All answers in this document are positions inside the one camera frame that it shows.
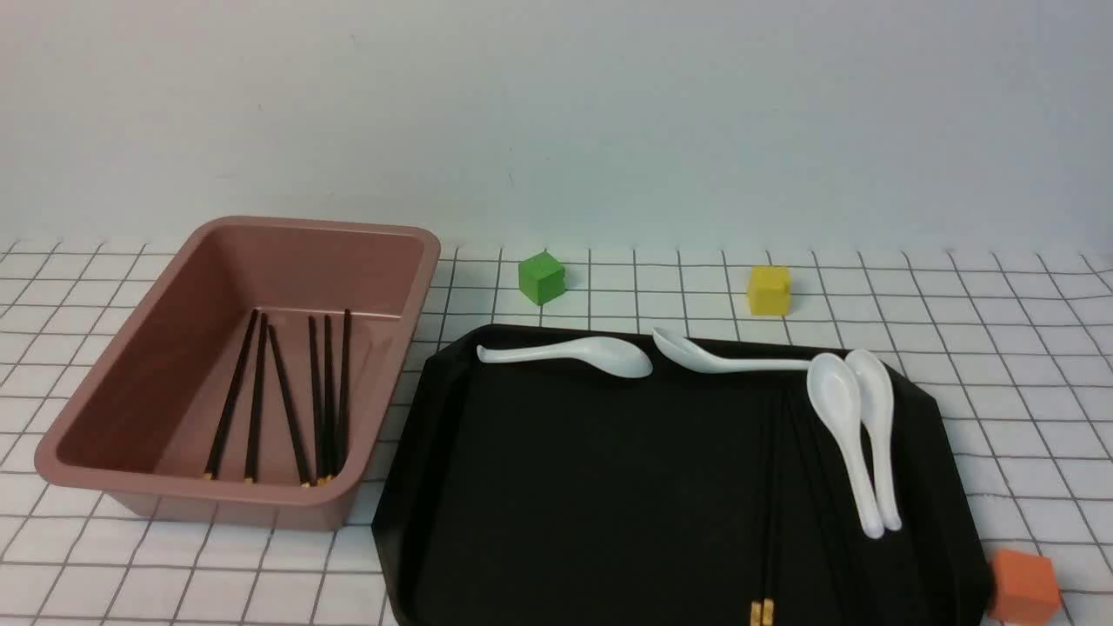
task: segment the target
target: spoon bowl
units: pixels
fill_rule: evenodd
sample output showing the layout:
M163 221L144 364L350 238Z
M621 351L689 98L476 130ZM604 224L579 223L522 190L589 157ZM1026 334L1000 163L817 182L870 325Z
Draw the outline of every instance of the spoon bowl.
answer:
M475 346L475 355L483 363L522 363L549 359L575 359L608 374L624 379L641 379L653 373L653 363L640 348L612 336L585 336L511 350L492 350Z

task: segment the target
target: white spoon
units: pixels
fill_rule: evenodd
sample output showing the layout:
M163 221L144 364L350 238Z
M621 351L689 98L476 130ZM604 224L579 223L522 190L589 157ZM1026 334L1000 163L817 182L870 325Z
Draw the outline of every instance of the white spoon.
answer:
M861 454L861 400L854 372L838 356L825 352L808 368L808 398L811 407L830 431L843 453L858 520L866 537L877 539L885 532L877 500Z
M670 361L701 374L770 370L802 372L809 363L799 359L723 359L696 345L688 338L660 327L653 329L653 343Z
M874 489L877 508L885 528L900 530L900 513L893 491L893 381L885 364L873 352L855 350L846 355L846 364L861 389L861 423L869 432L874 452Z
M641 379L653 372L653 363L640 348L612 336L585 336L549 345L490 350L475 346L484 363L521 363L549 359L575 359L615 376Z

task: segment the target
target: spoon handle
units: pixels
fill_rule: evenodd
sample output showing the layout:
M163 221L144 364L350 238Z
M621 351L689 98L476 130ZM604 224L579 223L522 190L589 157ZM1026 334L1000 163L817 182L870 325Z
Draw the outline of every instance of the spoon handle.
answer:
M874 451L874 488L877 490L877 508L880 509L885 528L900 530L900 513L897 511L897 497L893 489L893 458L889 451L889 440L870 441Z
M720 368L731 372L806 372L811 361L799 359L723 359Z
M544 361L571 356L570 350L563 343L535 345L533 348L512 348L509 350L491 350L476 346L475 354L483 363L521 363L523 361Z
M843 452L843 462L846 463L846 471L850 477L850 489L854 491L854 503L858 507L861 531L866 534L866 537L877 539L885 534L885 526L881 524L881 516L877 510L874 486L869 482L869 472L866 471L866 459L861 454L861 444L855 446L848 441L839 446L839 451Z

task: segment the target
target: tray rim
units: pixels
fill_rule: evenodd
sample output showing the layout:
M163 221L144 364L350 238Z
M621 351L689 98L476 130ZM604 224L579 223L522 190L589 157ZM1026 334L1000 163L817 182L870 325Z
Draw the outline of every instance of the tray rim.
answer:
M599 332L599 331L587 331L587 330L550 329L550 327L539 327L539 326L521 326L513 324L492 323L480 326L469 332L467 334L460 338L452 344L442 349L442 351L440 351L439 353L431 356L429 362L426 363L425 370L422 373L423 379L426 375L426 372L435 371L436 373L434 375L451 378L454 383L460 383L460 379L467 378L466 370L470 369L476 362L473 354L474 350L471 348L472 344L475 343L474 339L475 335L500 330L525 331L526 333L533 336L552 338L553 341L560 341L561 339L575 339L580 336L591 336L591 335L615 336L619 339L636 339L642 343L650 341L647 335L641 333ZM717 344L727 344L727 345L748 346L750 349L758 349L758 350L768 349L770 351L778 352L777 355L778 358L786 358L786 351L788 353L797 354L805 358L810 358L810 355L814 355L818 352L830 352L840 356L845 356L849 352L849 350L847 349L830 349L820 346L779 345L779 344L767 344L767 343L755 343L755 342L701 340L701 339L697 339L695 341L697 341L697 343L710 348L713 348ZM949 458L953 461L954 454L951 449L949 440L947 439L945 430L943 429L943 422L942 422L943 418L938 409L938 402L930 394L920 389L918 385L908 381L906 376L899 374L898 372L894 372L892 368L888 369L890 370L890 374L893 375L894 384L898 388L898 393L900 395L904 395L906 398L906 401L913 402L912 407L909 408L910 412L913 414L919 414L919 415L924 413L929 413L934 415L935 421L937 422L934 426L937 426L937 430L939 431L937 434L940 437L940 441L946 446L947 451L951 453ZM421 384L418 384L418 390L416 395L418 399L421 398ZM441 401L436 402L436 404L443 407L445 402L443 401L443 399L441 399ZM437 411L443 411L443 409L431 407L430 409L423 412L437 412ZM411 428L411 423L416 423L416 421L412 419L414 415L412 410L411 420L407 421L406 423L407 430ZM429 426L429 430L432 432L436 432L440 426L435 423L436 422L435 420L433 421L434 423ZM412 525L415 522L413 509L416 496L414 496L414 492L415 491L420 492L422 490L427 491L429 486L424 485L425 480L427 480L424 477L420 478L415 478L413 476L405 476L397 478L395 477L396 473L403 473L403 475L414 473L414 472L402 471L405 468L400 467L403 463L397 462L400 459L404 459L410 454L410 450L404 449L405 434L406 433L403 432L402 442L400 443L400 448L395 457L395 464L392 467L391 475L387 476L386 483L384 485L383 495L380 500L380 507L376 510L375 518L372 521L372 531L375 535L376 549L380 552L380 560L383 564L384 578L386 578L387 596L390 598L390 601L395 608L395 616L398 619L400 624L402 624L403 626L416 626L417 624L425 625L426 623L418 620L417 615L412 614L410 612L410 609L414 607L412 606L412 601L410 601L410 598L407 598L406 596L413 589L412 586L414 580L413 577L421 575L420 573L421 566L415 565L413 563L412 556L414 554L423 554L424 537L416 537L416 538L410 537L410 540L407 541L405 540L405 535L408 535L407 530L412 530ZM954 462L952 462L951 469L953 470L952 472L953 483L957 485L963 493L966 519L958 519L958 520L952 519L949 522L945 525L938 524L940 518L937 515L935 515L936 505L939 503L940 501L938 498L940 493L949 491L952 489L952 486L947 486L945 488L939 488L939 489L932 489L930 492L925 496L925 500L930 502L930 506L926 507L930 512L927 512L925 515L930 519L930 526L933 528L932 530L926 530L923 534L916 534L909 537L908 539L909 541L908 549L910 549L913 554L916 555L923 554L923 542L925 540L938 540L942 544L939 546L939 549L936 551L942 554L940 557L940 560L943 561L942 570L946 571L948 574L948 577L944 581L934 585L929 585L927 581L928 579L924 578L923 576L917 577L916 578L916 580L918 581L917 588L922 589L923 594L922 598L924 600L927 600L929 597L936 597L937 594L933 595L932 590L933 589L937 590L940 587L940 585L943 587L949 587L949 593L947 594L946 600L937 599L934 603L928 603L924 605L925 609L928 606L936 606L938 608L933 609L929 613L923 613L923 614L917 613L916 615L918 615L919 618L924 620L932 616L939 616L940 615L939 612L942 610L944 613L949 613L952 620L955 624L966 624L966 623L975 624L977 623L978 619L981 619L981 616L984 614L984 610L987 607L987 603L989 600L992 593L992 575L988 565L985 563L985 559L982 558L981 539L977 535L977 528L974 525L973 516L969 512L969 505L968 501L966 501L965 499L965 490L962 489L961 477L958 476L957 467L954 464ZM423 471L418 473L424 475L425 468L422 467L422 470ZM411 491L407 493L404 491L406 489L406 486L403 486L402 488L398 488L397 485L392 486L392 482L397 482L400 479L406 482L415 482L416 489L410 487ZM954 503L955 501L953 499L953 495L945 496L945 498L949 499L952 503ZM398 511L393 510L395 508L395 502L397 502L397 508L400 509ZM858 527L857 527L856 516L854 517L854 520L855 520L854 529L857 529ZM397 522L401 522L403 526L398 528ZM841 529L837 529L836 532L844 538L847 537L846 532ZM976 546L974 546L969 541L972 537L974 539L973 544L977 544ZM847 548L851 547L849 539L845 539L844 545ZM958 547L961 548L961 550L964 550L961 551L959 554L966 556L965 557L958 556L958 554L956 554L954 549L955 547ZM976 552L977 556L976 560L977 563L981 564L982 567L976 570L967 569L964 566L972 564L973 557L971 555L973 555L974 552ZM411 557L408 561L403 555L407 555ZM922 561L919 560L919 558L917 558L917 560L914 561L914 567L919 569L920 563ZM945 601L945 604L942 605L937 604L939 601ZM873 617L875 619L884 620L884 617L880 614L874 614Z

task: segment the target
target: black grid line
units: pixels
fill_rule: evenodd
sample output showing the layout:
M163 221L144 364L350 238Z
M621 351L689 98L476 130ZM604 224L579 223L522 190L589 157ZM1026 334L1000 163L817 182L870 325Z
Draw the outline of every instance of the black grid line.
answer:
M908 265L909 265L909 268L910 268L912 267L912 262L908 258L908 255L905 254L904 257L905 257L905 261L908 262ZM935 322L934 314L932 313L932 310L927 306L927 300L924 297L924 292L919 288L919 280L916 277L915 273L913 274L913 283L916 285L916 291L919 292L919 297L920 297L920 301L924 304L924 309L927 311L927 315L932 320L933 325L934 325L934 322ZM978 313L978 319L981 320L981 313ZM939 332L938 326L935 326L935 332L938 335L939 342L944 343L944 345L945 345L946 343L944 341L943 333ZM952 358L949 354L947 355L947 362L951 365L951 369L955 372L955 378L958 380L959 385L963 388L963 394L966 397L966 402L971 405L971 409L974 411L975 417L977 417L977 414L978 414L977 413L977 407L974 404L974 401L973 401L973 399L969 395L969 391L966 389L965 381L963 381L962 376L958 375L958 368L955 366L954 358ZM993 458L994 466L997 468L997 472L999 472L1001 476L1004 478L1005 477L1005 470L1001 466L1001 459L997 458L996 450L994 449L993 440L989 439L989 433L985 430L985 424L982 423L982 420L977 420L977 423L978 423L978 427L982 429L982 437L985 438L986 444L989 447L989 452L991 452L991 456ZM1008 485L1008 479L1007 478L1005 479L1005 489L1008 491L1008 498L1012 500L1013 506L1016 507L1016 510L1017 510L1017 512L1021 516L1021 521L1024 524L1024 531L1028 535L1030 540L1034 540L1035 539L1035 534L1032 532L1032 524L1028 522L1028 518L1024 515L1024 509L1017 502L1016 493L1013 491L1013 487L1011 485ZM1040 545L1038 544L1036 544L1036 552L1038 552L1041 556L1043 555L1043 550L1040 549ZM1064 614L1066 615L1067 620L1071 620L1070 614L1066 614L1065 605L1064 605Z
M738 330L738 310L735 307L735 290L730 284L730 270L727 267L727 253L719 251L719 255L722 257L722 277L727 281L727 300L730 302L730 316L733 317L731 325L735 326L735 339L742 341L742 332Z

